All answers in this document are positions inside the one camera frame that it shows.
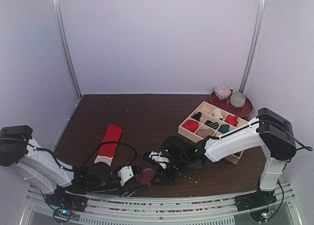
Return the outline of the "wooden compartment organizer box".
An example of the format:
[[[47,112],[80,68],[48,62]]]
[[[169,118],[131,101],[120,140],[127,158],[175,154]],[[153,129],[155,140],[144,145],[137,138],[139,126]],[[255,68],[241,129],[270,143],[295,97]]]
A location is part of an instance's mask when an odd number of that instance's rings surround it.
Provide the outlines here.
[[[197,143],[207,136],[218,137],[248,122],[210,103],[202,102],[178,127],[178,133]]]

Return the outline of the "purple sock with orange cuff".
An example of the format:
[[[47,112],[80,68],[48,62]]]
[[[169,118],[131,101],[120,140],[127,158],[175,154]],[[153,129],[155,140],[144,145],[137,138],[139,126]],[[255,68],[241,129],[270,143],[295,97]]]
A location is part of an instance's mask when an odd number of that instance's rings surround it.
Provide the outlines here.
[[[146,168],[137,176],[136,181],[140,185],[151,185],[155,174],[156,171],[154,169]]]

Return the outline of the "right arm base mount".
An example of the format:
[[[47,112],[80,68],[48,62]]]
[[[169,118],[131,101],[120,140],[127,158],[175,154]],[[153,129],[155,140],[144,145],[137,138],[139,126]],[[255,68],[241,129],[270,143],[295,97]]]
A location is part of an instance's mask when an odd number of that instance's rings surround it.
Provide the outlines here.
[[[235,204],[238,211],[250,210],[268,205],[270,202],[277,201],[274,191],[264,192],[256,191],[235,197]]]

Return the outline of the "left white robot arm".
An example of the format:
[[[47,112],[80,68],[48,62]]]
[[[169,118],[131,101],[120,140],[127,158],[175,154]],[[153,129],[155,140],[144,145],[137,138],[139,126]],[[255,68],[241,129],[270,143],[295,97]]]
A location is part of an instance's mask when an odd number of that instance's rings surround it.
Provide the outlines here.
[[[73,167],[56,158],[54,153],[41,147],[32,136],[28,125],[3,127],[0,131],[0,165],[20,172],[25,180],[36,186],[45,195],[51,195],[59,207],[71,202],[68,191],[84,195],[97,193],[128,197],[143,188],[136,177],[141,173],[139,166],[129,163],[112,169],[113,153],[103,153],[122,145],[120,141],[105,141],[97,148],[94,163],[83,163]]]

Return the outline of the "red sock with striped cuff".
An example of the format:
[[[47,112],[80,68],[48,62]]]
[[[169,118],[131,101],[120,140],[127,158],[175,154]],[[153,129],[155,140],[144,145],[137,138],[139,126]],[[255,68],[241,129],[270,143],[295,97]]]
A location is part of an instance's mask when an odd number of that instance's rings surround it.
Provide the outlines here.
[[[122,129],[114,124],[107,127],[105,136],[102,140],[102,145],[94,163],[106,163],[111,166],[112,160],[115,156],[117,143],[122,135]]]

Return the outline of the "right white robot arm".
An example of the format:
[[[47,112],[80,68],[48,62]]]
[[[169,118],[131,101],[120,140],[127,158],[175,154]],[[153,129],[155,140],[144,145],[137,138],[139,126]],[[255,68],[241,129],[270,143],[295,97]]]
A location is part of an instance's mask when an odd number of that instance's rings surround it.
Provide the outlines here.
[[[161,173],[169,179],[185,168],[201,169],[232,154],[266,146],[269,156],[259,177],[258,190],[251,201],[262,206],[270,199],[286,162],[296,155],[296,140],[292,124],[268,108],[259,109],[257,117],[239,128],[219,136],[207,136],[191,145],[179,136],[170,136],[162,144],[161,152],[146,152],[144,159],[160,165]]]

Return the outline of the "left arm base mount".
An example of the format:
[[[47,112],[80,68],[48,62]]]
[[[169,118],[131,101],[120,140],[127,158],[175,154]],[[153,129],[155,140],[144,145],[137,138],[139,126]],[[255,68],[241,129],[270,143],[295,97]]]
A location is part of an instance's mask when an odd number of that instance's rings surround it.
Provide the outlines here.
[[[84,212],[87,206],[86,197],[67,193],[45,195],[45,201],[49,205],[78,212]]]

